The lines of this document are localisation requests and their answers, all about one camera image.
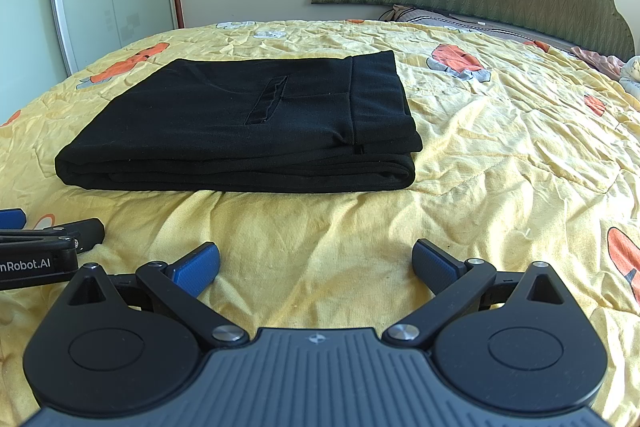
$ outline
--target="black pants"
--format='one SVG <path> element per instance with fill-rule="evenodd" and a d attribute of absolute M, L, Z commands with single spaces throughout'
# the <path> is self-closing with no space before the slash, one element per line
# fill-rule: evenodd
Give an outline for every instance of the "black pants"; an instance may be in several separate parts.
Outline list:
<path fill-rule="evenodd" d="M 393 52 L 179 59 L 113 99 L 56 172 L 114 190 L 393 190 L 421 149 Z"/>

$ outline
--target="pink cloth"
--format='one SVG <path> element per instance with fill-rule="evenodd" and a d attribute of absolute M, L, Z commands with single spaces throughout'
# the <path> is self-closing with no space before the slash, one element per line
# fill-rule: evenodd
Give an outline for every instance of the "pink cloth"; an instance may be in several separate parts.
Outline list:
<path fill-rule="evenodd" d="M 596 52 L 580 49 L 578 46 L 571 48 L 571 52 L 580 60 L 584 60 L 588 65 L 596 68 L 600 73 L 606 74 L 611 80 L 620 81 L 620 68 L 625 63 L 613 55 L 604 57 Z"/>

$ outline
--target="metal screw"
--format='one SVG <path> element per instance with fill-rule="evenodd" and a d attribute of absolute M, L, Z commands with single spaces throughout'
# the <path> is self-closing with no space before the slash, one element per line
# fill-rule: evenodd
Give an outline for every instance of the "metal screw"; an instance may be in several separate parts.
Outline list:
<path fill-rule="evenodd" d="M 235 342 L 242 338 L 244 330 L 233 324 L 225 324 L 215 328 L 211 335 L 220 342 Z"/>
<path fill-rule="evenodd" d="M 397 341 L 412 341 L 420 335 L 420 330 L 413 324 L 394 324 L 387 332 Z"/>

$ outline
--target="triangular cutout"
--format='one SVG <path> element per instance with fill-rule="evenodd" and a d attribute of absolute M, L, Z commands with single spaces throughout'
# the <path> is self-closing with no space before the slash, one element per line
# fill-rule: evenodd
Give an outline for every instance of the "triangular cutout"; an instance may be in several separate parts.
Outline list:
<path fill-rule="evenodd" d="M 549 279 L 549 276 L 545 274 L 541 274 L 536 277 L 527 299 L 530 301 L 546 302 L 549 304 L 564 303 L 564 300 L 551 283 L 551 279 Z"/>
<path fill-rule="evenodd" d="M 106 301 L 104 293 L 94 277 L 87 277 L 82 280 L 76 293 L 71 297 L 69 306 L 79 306 L 82 304 L 95 304 L 98 302 Z"/>

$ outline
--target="bed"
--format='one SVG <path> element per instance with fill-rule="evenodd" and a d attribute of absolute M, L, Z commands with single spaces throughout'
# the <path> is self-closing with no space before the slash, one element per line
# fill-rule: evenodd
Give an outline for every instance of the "bed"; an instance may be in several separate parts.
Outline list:
<path fill-rule="evenodd" d="M 58 152 L 110 100 L 176 58 L 343 58 L 382 50 L 395 54 L 424 143 L 407 189 L 125 192 L 84 190 L 56 176 Z M 639 110 L 618 83 L 555 47 L 456 28 L 290 21 L 175 30 L 101 58 L 0 126 L 0 206 L 23 208 L 28 229 L 99 217 L 105 241 L 81 262 L 98 262 L 108 273 L 170 263 L 214 241 L 222 269 L 200 299 L 251 334 L 258 327 L 382 332 L 431 298 L 411 270 L 421 237 L 457 259 L 479 257 L 504 271 L 547 261 L 607 348 L 593 408 L 616 427 L 635 427 Z M 62 288 L 0 293 L 2 427 L 37 409 L 22 352 Z"/>

